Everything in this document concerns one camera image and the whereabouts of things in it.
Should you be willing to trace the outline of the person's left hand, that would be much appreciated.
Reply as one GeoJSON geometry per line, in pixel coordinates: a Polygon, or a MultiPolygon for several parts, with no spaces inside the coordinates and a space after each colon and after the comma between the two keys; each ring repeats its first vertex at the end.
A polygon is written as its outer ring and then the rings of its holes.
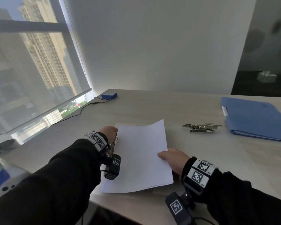
{"type": "Polygon", "coordinates": [[[100,128],[97,132],[104,134],[107,138],[106,142],[108,145],[113,143],[114,139],[116,138],[116,134],[118,132],[118,128],[114,126],[104,126],[100,128]]]}

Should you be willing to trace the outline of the person's right hand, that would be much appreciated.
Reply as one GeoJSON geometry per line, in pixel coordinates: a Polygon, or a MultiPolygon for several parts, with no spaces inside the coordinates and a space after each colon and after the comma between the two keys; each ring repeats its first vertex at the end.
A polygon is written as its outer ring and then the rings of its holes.
{"type": "Polygon", "coordinates": [[[172,171],[181,177],[184,166],[190,157],[176,148],[169,147],[167,151],[171,151],[173,155],[170,161],[165,161],[168,163],[172,171]]]}

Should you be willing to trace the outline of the white paper sheets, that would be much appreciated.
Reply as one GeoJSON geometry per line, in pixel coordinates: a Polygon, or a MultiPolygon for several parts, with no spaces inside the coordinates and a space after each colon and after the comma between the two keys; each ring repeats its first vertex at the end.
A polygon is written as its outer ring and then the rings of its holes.
{"type": "Polygon", "coordinates": [[[172,169],[158,153],[167,151],[164,120],[147,126],[116,124],[115,154],[121,157],[114,180],[103,178],[102,193],[131,193],[173,184],[172,169]]]}

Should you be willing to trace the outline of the person's left forearm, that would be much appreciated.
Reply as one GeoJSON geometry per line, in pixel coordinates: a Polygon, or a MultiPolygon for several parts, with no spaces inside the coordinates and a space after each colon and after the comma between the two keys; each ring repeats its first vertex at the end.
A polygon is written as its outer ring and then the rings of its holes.
{"type": "Polygon", "coordinates": [[[76,140],[0,197],[0,225],[75,225],[100,181],[99,152],[76,140]]]}

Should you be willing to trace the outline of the person's right forearm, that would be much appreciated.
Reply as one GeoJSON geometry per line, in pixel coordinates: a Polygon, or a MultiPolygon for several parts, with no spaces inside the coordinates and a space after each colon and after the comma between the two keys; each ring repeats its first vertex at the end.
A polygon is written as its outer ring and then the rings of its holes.
{"type": "Polygon", "coordinates": [[[281,225],[281,200],[231,172],[216,169],[200,198],[219,225],[281,225]]]}

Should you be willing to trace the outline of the right wristband with marker tags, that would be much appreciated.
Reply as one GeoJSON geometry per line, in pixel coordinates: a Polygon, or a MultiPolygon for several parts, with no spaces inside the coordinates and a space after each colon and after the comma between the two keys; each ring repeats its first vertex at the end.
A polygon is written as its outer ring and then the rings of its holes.
{"type": "Polygon", "coordinates": [[[183,168],[181,182],[186,190],[201,196],[216,169],[212,163],[192,157],[183,168]]]}

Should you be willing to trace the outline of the wristband with marker tags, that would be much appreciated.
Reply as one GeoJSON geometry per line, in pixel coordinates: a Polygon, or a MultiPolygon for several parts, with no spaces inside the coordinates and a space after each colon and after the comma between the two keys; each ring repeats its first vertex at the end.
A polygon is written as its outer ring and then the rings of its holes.
{"type": "Polygon", "coordinates": [[[212,163],[192,157],[183,168],[181,182],[186,190],[201,196],[216,169],[212,163]]]}
{"type": "Polygon", "coordinates": [[[90,141],[95,146],[97,151],[103,155],[105,155],[109,149],[108,142],[103,138],[103,136],[95,131],[86,133],[80,139],[90,141]]]}

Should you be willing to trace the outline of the pile of metal binder clips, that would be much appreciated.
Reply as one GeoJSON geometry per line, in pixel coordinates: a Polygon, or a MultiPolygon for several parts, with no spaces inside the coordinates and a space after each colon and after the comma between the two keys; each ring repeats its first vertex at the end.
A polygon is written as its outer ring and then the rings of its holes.
{"type": "Polygon", "coordinates": [[[222,125],[214,125],[213,123],[206,123],[202,125],[185,124],[182,127],[189,128],[190,133],[214,133],[215,129],[222,125]]]}

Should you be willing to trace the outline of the left wristband with marker tags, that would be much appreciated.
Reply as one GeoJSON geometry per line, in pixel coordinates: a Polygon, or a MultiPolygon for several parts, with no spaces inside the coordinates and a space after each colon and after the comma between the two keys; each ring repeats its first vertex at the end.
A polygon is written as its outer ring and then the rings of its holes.
{"type": "Polygon", "coordinates": [[[97,151],[103,155],[105,155],[109,149],[108,142],[103,138],[103,136],[95,131],[86,133],[80,139],[90,141],[95,146],[97,151]]]}

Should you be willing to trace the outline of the blue file folder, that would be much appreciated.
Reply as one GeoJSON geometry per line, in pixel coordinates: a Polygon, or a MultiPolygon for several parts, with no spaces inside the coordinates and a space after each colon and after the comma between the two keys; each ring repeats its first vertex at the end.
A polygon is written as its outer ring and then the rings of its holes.
{"type": "Polygon", "coordinates": [[[221,107],[232,134],[281,142],[281,113],[274,105],[222,97],[221,107]]]}

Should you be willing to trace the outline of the dark side cabinet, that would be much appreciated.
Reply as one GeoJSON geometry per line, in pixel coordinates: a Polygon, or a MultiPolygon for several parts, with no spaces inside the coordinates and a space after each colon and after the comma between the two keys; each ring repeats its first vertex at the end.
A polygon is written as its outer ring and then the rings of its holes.
{"type": "Polygon", "coordinates": [[[257,80],[260,71],[238,71],[231,95],[279,97],[281,98],[281,74],[275,83],[261,83],[257,80]]]}

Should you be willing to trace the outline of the white tissue box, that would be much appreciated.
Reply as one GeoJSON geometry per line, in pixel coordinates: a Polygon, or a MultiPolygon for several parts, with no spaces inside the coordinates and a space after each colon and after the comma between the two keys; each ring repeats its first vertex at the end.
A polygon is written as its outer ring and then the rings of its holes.
{"type": "Polygon", "coordinates": [[[272,74],[270,71],[262,71],[258,73],[257,80],[261,83],[275,83],[277,75],[272,74]]]}

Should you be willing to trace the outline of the dark round bowl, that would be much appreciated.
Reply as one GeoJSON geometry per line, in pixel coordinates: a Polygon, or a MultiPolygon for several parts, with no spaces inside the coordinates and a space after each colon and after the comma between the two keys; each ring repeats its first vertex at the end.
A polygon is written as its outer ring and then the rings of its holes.
{"type": "Polygon", "coordinates": [[[16,139],[6,140],[0,143],[0,157],[4,157],[11,151],[17,149],[21,144],[16,139]]]}

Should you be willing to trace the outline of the translucent roller blind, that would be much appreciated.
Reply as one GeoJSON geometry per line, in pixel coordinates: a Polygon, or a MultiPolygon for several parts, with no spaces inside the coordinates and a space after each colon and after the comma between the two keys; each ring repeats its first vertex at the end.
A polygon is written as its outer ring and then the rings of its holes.
{"type": "MultiPolygon", "coordinates": [[[[0,19],[57,22],[49,0],[0,0],[0,19]]],[[[91,92],[79,85],[62,33],[0,33],[0,137],[91,92]]]]}

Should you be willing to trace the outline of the grey window frame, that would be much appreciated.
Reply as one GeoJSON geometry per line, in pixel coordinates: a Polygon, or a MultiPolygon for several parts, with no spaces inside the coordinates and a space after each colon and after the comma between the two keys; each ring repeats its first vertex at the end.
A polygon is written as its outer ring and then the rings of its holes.
{"type": "Polygon", "coordinates": [[[49,0],[57,22],[19,21],[0,19],[0,33],[62,33],[73,68],[81,87],[92,88],[88,82],[85,67],[75,38],[71,18],[65,0],[49,0]]]}

